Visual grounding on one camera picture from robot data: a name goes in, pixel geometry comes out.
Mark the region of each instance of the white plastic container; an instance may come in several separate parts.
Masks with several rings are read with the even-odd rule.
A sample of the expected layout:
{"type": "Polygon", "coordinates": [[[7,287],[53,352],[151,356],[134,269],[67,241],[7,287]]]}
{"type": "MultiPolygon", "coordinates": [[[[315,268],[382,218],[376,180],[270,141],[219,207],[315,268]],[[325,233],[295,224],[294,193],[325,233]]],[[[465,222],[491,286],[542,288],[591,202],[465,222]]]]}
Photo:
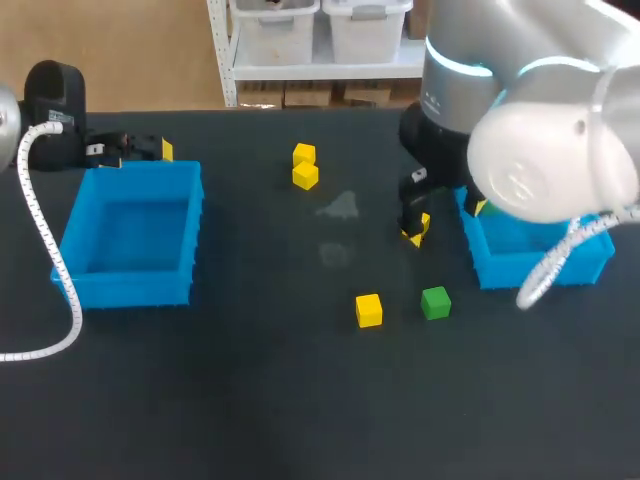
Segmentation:
{"type": "Polygon", "coordinates": [[[311,63],[313,17],[320,0],[231,0],[231,12],[253,65],[311,63]]]}
{"type": "Polygon", "coordinates": [[[412,8],[413,0],[323,0],[336,63],[394,61],[405,13],[412,8]]]}

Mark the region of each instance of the cable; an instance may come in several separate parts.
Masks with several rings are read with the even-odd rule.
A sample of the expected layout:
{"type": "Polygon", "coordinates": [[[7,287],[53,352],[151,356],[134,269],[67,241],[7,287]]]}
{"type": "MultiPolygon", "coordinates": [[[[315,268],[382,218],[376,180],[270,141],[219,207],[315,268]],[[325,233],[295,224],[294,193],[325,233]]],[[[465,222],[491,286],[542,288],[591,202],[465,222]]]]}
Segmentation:
{"type": "Polygon", "coordinates": [[[31,149],[33,142],[42,135],[60,134],[62,133],[62,130],[63,125],[60,122],[45,122],[35,127],[30,127],[18,147],[17,167],[20,186],[22,187],[24,198],[27,201],[27,206],[29,207],[29,211],[31,212],[31,216],[33,217],[36,227],[38,227],[38,232],[40,232],[40,236],[47,248],[47,252],[49,252],[51,261],[60,276],[62,286],[69,300],[69,305],[71,306],[71,330],[60,342],[47,348],[21,353],[0,353],[0,362],[20,362],[54,355],[71,345],[78,338],[80,330],[82,329],[82,308],[80,307],[80,300],[78,299],[76,288],[73,285],[67,266],[62,259],[58,245],[56,245],[56,241],[51,234],[49,225],[47,225],[47,222],[44,219],[44,215],[40,209],[40,204],[38,203],[36,194],[33,191],[31,176],[29,175],[29,150],[31,149]]]}
{"type": "Polygon", "coordinates": [[[527,310],[549,290],[574,248],[623,223],[640,223],[640,207],[605,215],[581,227],[579,219],[571,220],[567,235],[536,265],[520,288],[516,299],[518,307],[527,310]]]}

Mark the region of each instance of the blue plastic bin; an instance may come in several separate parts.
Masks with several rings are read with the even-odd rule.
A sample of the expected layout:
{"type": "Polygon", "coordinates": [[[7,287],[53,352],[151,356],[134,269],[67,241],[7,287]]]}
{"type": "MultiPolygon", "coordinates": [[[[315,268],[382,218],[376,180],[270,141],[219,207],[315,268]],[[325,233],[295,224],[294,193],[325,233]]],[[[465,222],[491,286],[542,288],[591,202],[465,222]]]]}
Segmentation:
{"type": "MultiPolygon", "coordinates": [[[[476,218],[464,211],[466,189],[455,192],[464,232],[469,240],[480,288],[519,288],[542,257],[565,236],[568,222],[533,224],[506,213],[482,212],[476,218]]],[[[584,223],[594,217],[585,217],[584,223]]],[[[573,250],[556,285],[595,284],[615,248],[602,233],[573,250]]]]}
{"type": "Polygon", "coordinates": [[[203,198],[198,162],[87,170],[60,245],[82,307],[188,304],[203,198]]]}

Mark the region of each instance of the metal shelf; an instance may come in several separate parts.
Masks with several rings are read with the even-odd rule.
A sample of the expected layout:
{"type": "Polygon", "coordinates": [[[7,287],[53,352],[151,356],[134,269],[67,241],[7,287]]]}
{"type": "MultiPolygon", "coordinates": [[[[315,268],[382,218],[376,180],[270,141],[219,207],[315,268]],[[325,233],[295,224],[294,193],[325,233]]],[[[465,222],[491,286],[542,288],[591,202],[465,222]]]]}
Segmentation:
{"type": "Polygon", "coordinates": [[[224,0],[207,0],[211,35],[216,50],[220,83],[225,105],[236,107],[238,80],[359,80],[378,78],[420,78],[424,62],[424,40],[402,38],[395,61],[378,64],[341,65],[333,59],[329,22],[317,14],[314,26],[313,59],[308,65],[256,66],[248,61],[242,32],[234,28],[231,40],[227,32],[224,0]]]}
{"type": "Polygon", "coordinates": [[[378,64],[337,64],[329,24],[317,16],[314,26],[313,59],[307,65],[255,66],[249,63],[239,33],[233,74],[236,80],[356,80],[370,78],[420,78],[425,42],[403,37],[394,62],[378,64]]]}

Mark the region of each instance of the black tabletop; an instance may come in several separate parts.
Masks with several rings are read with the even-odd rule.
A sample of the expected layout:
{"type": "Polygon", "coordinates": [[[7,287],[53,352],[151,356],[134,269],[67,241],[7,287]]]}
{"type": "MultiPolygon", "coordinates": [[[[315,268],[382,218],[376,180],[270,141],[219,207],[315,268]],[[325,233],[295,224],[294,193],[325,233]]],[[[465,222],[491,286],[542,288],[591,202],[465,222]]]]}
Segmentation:
{"type": "MultiPolygon", "coordinates": [[[[0,365],[3,479],[640,476],[637,228],[613,232],[599,285],[524,314],[479,290],[450,193],[421,250],[399,237],[416,165],[398,112],[91,120],[202,162],[192,302],[88,311],[68,351],[0,365]],[[317,147],[309,192],[291,183],[298,142],[317,147]],[[452,314],[427,322],[420,292],[439,285],[452,314]],[[384,325],[360,330],[354,298],[374,292],[384,325]]],[[[33,177],[59,241],[82,173],[33,177]]],[[[0,225],[0,350],[54,343],[70,313],[15,171],[0,225]]]]}

